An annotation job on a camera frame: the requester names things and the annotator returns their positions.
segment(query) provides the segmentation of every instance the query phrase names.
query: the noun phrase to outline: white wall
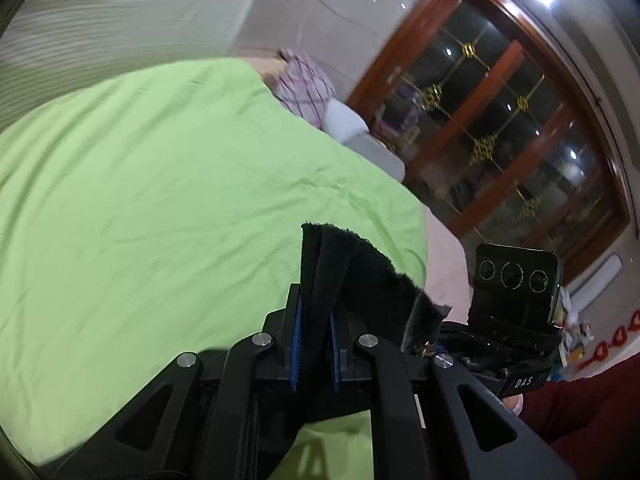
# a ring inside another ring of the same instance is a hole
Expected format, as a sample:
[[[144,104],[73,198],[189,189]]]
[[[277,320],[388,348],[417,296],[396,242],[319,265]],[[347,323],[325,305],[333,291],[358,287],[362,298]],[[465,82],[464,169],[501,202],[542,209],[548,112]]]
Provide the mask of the white wall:
[[[334,82],[338,97],[344,100],[410,11],[414,1],[255,0],[238,45],[243,48],[293,48],[300,33],[300,48],[318,60]],[[542,33],[556,42],[556,50],[565,59],[592,104],[592,91],[602,99],[604,113],[598,113],[598,116],[606,132],[609,129],[605,118],[611,124],[613,136],[620,147],[616,169],[626,171],[630,182],[627,191],[636,197],[636,206],[640,206],[640,172],[630,162],[622,126],[586,53],[561,27],[554,9],[547,9],[536,0],[516,2],[538,21]],[[555,4],[562,6],[577,22],[581,33],[603,59],[606,70],[622,94],[636,131],[640,132],[640,106],[636,105],[640,74],[625,48],[620,28],[616,26],[616,19],[606,1],[556,0]],[[621,324],[628,324],[630,314],[640,307],[640,242],[636,239],[633,226],[625,231],[601,260],[612,251],[622,258],[623,270],[584,311],[584,316],[589,317],[596,333],[596,341],[588,351],[600,340],[610,340],[615,329]],[[583,282],[598,263],[578,277],[572,287]],[[609,362],[614,361],[618,353],[612,349]],[[592,366],[585,373],[601,368],[601,365]]]
[[[255,0],[241,48],[300,48],[345,100],[415,0]]]

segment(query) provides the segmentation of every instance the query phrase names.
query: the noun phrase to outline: wooden door frame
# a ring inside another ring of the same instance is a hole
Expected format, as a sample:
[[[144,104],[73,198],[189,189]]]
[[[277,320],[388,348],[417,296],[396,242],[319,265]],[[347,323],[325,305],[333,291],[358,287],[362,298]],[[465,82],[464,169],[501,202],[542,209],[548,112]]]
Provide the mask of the wooden door frame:
[[[551,80],[580,123],[585,140],[602,170],[605,188],[614,193],[610,218],[604,224],[596,225],[567,254],[564,281],[568,282],[606,250],[630,222],[622,168],[616,164],[594,108],[562,59],[540,34],[536,23],[511,0],[466,1],[480,10],[508,38],[518,41]],[[378,105],[459,4],[460,0],[419,0],[415,4],[347,101],[367,123],[371,123]]]
[[[425,165],[436,160],[442,151],[454,140],[461,137],[464,128],[482,113],[486,106],[498,95],[502,85],[518,69],[524,61],[522,46],[514,40],[500,59],[491,67],[484,79],[478,83],[471,94],[453,113],[449,121],[443,125],[436,136],[431,137],[420,148],[420,152],[413,158],[406,169],[404,183],[410,184],[418,179],[420,171]]]

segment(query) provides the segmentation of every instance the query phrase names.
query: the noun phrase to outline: camera module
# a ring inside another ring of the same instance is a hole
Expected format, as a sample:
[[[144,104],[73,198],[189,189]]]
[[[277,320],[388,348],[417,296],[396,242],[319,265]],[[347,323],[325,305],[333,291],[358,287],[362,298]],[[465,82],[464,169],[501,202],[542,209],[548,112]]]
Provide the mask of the camera module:
[[[495,265],[491,260],[485,260],[480,264],[478,272],[483,280],[490,280],[495,276]]]
[[[534,270],[529,277],[529,288],[534,292],[544,292],[549,284],[549,277],[544,270]]]
[[[500,271],[500,281],[505,286],[505,288],[515,290],[520,285],[522,285],[523,279],[524,272],[522,271],[522,267],[513,262],[504,264],[502,270]]]

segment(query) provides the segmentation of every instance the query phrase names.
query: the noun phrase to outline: red sweater sleeve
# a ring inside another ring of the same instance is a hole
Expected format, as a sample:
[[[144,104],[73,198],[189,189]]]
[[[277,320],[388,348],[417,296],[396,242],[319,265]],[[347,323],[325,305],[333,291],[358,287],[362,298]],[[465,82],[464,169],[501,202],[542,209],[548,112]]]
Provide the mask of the red sweater sleeve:
[[[578,478],[596,479],[636,460],[626,448],[640,426],[640,354],[592,378],[547,383],[524,395],[520,418]]]

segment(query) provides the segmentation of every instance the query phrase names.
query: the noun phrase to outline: bed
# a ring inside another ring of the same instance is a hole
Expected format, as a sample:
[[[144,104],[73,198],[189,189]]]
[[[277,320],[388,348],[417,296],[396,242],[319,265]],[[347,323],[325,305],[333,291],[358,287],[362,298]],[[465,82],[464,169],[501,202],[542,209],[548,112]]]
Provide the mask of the bed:
[[[305,221],[369,239],[466,320],[459,242],[244,60],[128,67],[34,102],[0,135],[0,203],[0,425],[34,463],[179,353],[259,330],[299,279]],[[328,478],[371,478],[367,413],[305,428],[274,478],[318,452]]]

